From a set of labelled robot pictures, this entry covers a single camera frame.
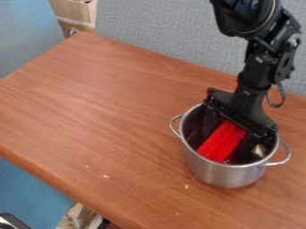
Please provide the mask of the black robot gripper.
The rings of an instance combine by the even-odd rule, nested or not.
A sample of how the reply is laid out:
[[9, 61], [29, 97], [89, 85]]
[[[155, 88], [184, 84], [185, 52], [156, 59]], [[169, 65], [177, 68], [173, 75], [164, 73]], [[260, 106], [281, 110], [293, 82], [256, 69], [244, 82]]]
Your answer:
[[220, 124], [220, 117], [245, 130], [248, 135], [233, 153], [236, 164], [248, 164], [265, 156], [265, 145], [277, 133], [277, 125], [263, 110], [263, 99], [271, 88], [264, 78], [237, 75], [233, 92], [208, 88], [204, 106], [193, 120], [192, 141], [200, 143]]

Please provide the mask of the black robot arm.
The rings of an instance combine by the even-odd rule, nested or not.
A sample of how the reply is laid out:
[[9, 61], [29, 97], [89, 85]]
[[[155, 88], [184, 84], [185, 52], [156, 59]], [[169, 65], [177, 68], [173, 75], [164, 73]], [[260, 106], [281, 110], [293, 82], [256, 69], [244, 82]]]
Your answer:
[[277, 133], [263, 111], [268, 91], [289, 78], [300, 45], [300, 24], [280, 0], [209, 0], [219, 31], [247, 40], [244, 67], [233, 92], [209, 88], [203, 106], [216, 118], [197, 153], [223, 163], [241, 147], [256, 145]]

